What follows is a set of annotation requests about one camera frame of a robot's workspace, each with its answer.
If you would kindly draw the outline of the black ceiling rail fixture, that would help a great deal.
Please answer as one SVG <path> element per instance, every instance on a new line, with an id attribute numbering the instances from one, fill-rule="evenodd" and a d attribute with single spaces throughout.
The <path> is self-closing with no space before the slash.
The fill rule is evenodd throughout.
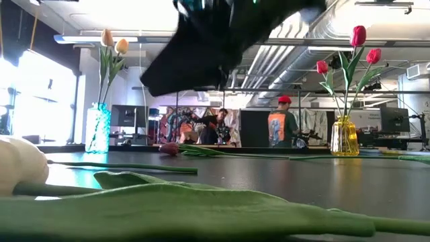
<path id="1" fill-rule="evenodd" d="M 354 5 L 362 7 L 391 7 L 404 8 L 404 14 L 408 15 L 412 11 L 413 2 L 398 2 L 397 0 L 371 0 L 371 1 L 356 1 Z"/>

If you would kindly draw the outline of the yellow glass vase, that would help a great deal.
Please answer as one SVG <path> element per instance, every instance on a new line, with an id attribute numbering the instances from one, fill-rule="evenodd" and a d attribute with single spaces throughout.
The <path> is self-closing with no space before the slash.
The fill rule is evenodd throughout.
<path id="1" fill-rule="evenodd" d="M 331 154 L 334 156 L 358 156 L 359 144 L 355 124 L 349 116 L 338 116 L 332 125 Z"/>

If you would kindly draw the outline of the colourful patterned curtain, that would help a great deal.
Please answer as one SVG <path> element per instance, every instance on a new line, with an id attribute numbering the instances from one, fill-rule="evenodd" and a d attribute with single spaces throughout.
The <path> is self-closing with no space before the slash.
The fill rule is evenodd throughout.
<path id="1" fill-rule="evenodd" d="M 167 113 L 161 118 L 161 141 L 163 143 L 179 141 L 185 144 L 202 145 L 200 133 L 205 127 L 202 123 L 196 123 L 196 118 L 217 115 L 221 108 L 199 108 L 183 106 L 175 108 L 167 107 Z M 240 137 L 240 111 L 227 109 L 228 114 L 224 119 L 225 126 L 217 128 L 218 142 L 215 145 L 241 146 Z"/>

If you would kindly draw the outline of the white patterned curtain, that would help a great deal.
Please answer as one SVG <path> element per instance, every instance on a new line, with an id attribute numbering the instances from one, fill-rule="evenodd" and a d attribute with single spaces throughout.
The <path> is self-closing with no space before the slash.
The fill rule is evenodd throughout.
<path id="1" fill-rule="evenodd" d="M 310 146 L 327 146 L 328 144 L 328 126 L 327 113 L 321 110 L 302 109 L 300 113 L 294 111 L 297 125 L 302 133 L 313 131 L 319 139 L 309 138 Z"/>

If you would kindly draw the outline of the black desk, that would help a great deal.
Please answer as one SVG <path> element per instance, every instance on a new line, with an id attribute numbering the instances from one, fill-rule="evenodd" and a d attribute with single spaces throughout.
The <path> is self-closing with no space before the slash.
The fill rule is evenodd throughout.
<path id="1" fill-rule="evenodd" d="M 357 140 L 360 147 L 385 147 L 388 149 L 400 149 L 407 150 L 408 145 L 411 143 L 420 143 L 421 145 L 427 146 L 429 139 L 427 137 L 387 137 L 385 132 L 379 132 L 377 130 L 363 130 L 361 128 L 356 129 Z"/>

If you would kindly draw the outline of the silver spiral ventilation duct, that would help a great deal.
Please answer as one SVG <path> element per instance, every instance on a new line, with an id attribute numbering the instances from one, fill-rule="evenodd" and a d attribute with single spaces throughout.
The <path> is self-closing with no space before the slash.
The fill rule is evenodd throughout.
<path id="1" fill-rule="evenodd" d="M 309 25 L 304 38 L 317 39 L 342 39 L 349 35 L 346 27 L 351 26 L 348 20 L 348 9 L 343 6 L 336 6 L 320 19 Z M 274 77 L 268 87 L 268 91 L 262 91 L 254 95 L 252 104 L 256 106 L 268 106 L 271 99 L 281 93 L 281 90 L 292 86 L 292 83 L 303 78 L 311 69 L 315 68 L 316 61 L 326 59 L 332 55 L 338 48 L 329 46 L 289 46 L 283 61 L 276 65 Z"/>

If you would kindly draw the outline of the black horizontal rack bar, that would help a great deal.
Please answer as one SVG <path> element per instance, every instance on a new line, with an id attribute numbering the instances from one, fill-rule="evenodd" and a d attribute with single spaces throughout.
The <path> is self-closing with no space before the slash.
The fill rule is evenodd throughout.
<path id="1" fill-rule="evenodd" d="M 328 93 L 326 89 L 241 89 L 241 88 L 234 88 L 234 89 L 213 89 L 208 87 L 202 87 L 197 89 L 192 89 L 192 91 L 232 91 L 232 92 L 247 92 L 247 93 L 263 93 L 263 92 L 276 92 L 276 93 Z M 363 94 L 407 94 L 407 95 L 421 95 L 421 94 L 430 94 L 430 91 L 380 91 L 380 90 L 364 90 L 359 91 L 358 93 Z"/>

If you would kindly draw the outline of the white LED light bar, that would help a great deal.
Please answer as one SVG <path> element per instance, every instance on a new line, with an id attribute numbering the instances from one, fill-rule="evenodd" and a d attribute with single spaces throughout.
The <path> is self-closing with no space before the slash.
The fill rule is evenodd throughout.
<path id="1" fill-rule="evenodd" d="M 114 36 L 114 42 L 118 42 L 122 39 L 128 42 L 138 42 L 138 38 L 135 36 Z M 77 44 L 77 43 L 101 43 L 101 36 L 64 36 L 54 35 L 54 40 L 59 44 Z"/>

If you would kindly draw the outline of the black computer monitor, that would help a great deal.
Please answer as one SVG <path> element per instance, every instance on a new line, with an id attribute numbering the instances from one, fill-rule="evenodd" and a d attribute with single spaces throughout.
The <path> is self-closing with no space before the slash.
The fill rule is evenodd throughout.
<path id="1" fill-rule="evenodd" d="M 402 108 L 380 108 L 381 131 L 409 132 L 409 111 Z"/>
<path id="2" fill-rule="evenodd" d="M 137 127 L 146 127 L 146 106 L 113 105 L 110 126 L 134 127 L 137 118 Z"/>

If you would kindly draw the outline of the blue textured glass vase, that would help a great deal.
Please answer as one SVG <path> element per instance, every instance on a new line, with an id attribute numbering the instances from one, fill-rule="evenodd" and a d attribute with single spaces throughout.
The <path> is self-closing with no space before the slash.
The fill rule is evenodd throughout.
<path id="1" fill-rule="evenodd" d="M 93 103 L 87 110 L 85 151 L 107 153 L 110 145 L 111 112 L 104 103 Z"/>

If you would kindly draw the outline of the red artificial tulip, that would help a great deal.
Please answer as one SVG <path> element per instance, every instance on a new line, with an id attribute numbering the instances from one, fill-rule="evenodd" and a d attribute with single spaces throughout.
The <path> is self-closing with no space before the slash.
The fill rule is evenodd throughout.
<path id="1" fill-rule="evenodd" d="M 366 56 L 366 62 L 368 64 L 365 73 L 361 77 L 360 81 L 358 82 L 356 88 L 355 88 L 355 95 L 353 98 L 353 103 L 356 101 L 357 96 L 359 92 L 364 88 L 365 85 L 367 85 L 372 78 L 374 78 L 376 75 L 379 75 L 382 70 L 385 68 L 385 66 L 377 66 L 375 65 L 380 61 L 382 56 L 382 50 L 380 48 L 374 48 L 371 49 L 367 56 Z"/>
<path id="2" fill-rule="evenodd" d="M 319 84 L 332 96 L 332 98 L 335 100 L 338 113 L 341 113 L 340 105 L 334 92 L 333 71 L 329 68 L 329 65 L 326 61 L 319 60 L 316 62 L 316 72 L 324 77 L 325 81 L 320 82 Z"/>
<path id="3" fill-rule="evenodd" d="M 359 59 L 364 51 L 364 43 L 366 41 L 366 28 L 364 26 L 356 26 L 353 28 L 349 43 L 353 47 L 351 60 L 345 56 L 342 51 L 339 51 L 339 58 L 341 61 L 341 68 L 343 71 L 343 77 L 345 80 L 345 98 L 349 94 L 349 86 L 352 82 L 355 68 L 359 62 Z"/>
<path id="4" fill-rule="evenodd" d="M 413 161 L 418 163 L 424 163 L 430 165 L 430 156 L 419 156 L 419 155 L 400 155 L 400 156 L 333 156 L 333 155 L 317 155 L 317 156 L 305 156 L 305 157 L 287 157 L 279 155 L 246 155 L 246 154 L 235 154 L 226 153 L 222 151 L 216 151 L 206 147 L 198 147 L 193 145 L 167 143 L 159 147 L 161 153 L 175 156 L 177 154 L 195 156 L 195 157 L 252 157 L 252 158 L 267 158 L 267 159 L 287 159 L 289 161 L 305 161 L 305 160 L 316 160 L 316 159 L 387 159 L 396 161 Z"/>

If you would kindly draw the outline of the black partition panel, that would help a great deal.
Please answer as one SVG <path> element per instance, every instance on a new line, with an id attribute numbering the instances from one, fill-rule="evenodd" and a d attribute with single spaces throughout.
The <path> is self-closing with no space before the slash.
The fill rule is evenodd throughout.
<path id="1" fill-rule="evenodd" d="M 269 146 L 268 115 L 269 111 L 241 110 L 240 137 L 242 147 L 264 148 Z"/>

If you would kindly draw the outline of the person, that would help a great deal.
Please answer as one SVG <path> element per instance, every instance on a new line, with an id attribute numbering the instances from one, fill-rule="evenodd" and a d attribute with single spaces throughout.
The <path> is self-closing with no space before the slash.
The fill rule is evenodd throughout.
<path id="1" fill-rule="evenodd" d="M 214 145 L 218 142 L 217 128 L 225 126 L 224 119 L 228 114 L 228 110 L 221 108 L 217 115 L 204 116 L 196 118 L 194 122 L 205 125 L 200 133 L 200 141 L 203 145 Z"/>
<path id="2" fill-rule="evenodd" d="M 292 101 L 289 96 L 278 98 L 278 106 L 267 118 L 269 146 L 273 148 L 292 148 L 293 137 L 299 133 L 294 115 L 289 112 Z"/>

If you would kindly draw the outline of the grey overhead frame bar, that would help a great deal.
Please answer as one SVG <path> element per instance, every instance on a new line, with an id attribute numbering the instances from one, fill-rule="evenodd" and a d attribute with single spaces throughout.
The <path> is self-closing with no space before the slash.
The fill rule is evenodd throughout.
<path id="1" fill-rule="evenodd" d="M 139 44 L 164 44 L 171 39 L 169 36 L 135 36 Z M 348 40 L 317 39 L 317 38 L 270 38 L 265 42 L 256 42 L 255 45 L 270 46 L 338 46 L 350 47 Z M 430 40 L 367 40 L 366 47 L 382 48 L 430 48 Z"/>

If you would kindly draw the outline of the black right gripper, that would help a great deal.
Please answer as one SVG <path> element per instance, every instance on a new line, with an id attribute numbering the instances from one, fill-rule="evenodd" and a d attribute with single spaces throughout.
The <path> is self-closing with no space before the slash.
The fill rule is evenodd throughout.
<path id="1" fill-rule="evenodd" d="M 229 61 L 294 14 L 310 24 L 327 9 L 326 0 L 173 0 L 177 31 L 140 76 L 154 97 L 214 86 L 224 87 Z"/>

